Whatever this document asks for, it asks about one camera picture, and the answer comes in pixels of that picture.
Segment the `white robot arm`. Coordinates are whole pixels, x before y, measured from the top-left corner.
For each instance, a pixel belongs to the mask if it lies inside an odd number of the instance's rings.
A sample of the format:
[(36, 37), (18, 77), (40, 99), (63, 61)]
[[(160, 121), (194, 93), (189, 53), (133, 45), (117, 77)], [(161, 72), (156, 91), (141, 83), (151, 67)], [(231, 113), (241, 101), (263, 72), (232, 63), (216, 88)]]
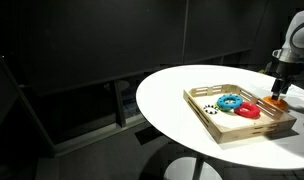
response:
[(304, 10), (298, 12), (287, 29), (282, 47), (272, 52), (278, 60), (277, 78), (272, 86), (272, 99), (286, 94), (294, 77), (304, 71)]

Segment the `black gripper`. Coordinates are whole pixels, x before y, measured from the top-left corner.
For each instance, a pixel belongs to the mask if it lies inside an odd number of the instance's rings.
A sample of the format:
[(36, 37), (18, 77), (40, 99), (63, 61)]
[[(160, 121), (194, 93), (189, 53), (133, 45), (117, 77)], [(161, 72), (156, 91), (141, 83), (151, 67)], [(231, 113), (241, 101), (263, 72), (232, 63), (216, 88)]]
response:
[(275, 77), (271, 98), (278, 100), (281, 94), (286, 94), (294, 78), (304, 71), (303, 63), (287, 63), (283, 61), (269, 62), (264, 73)]

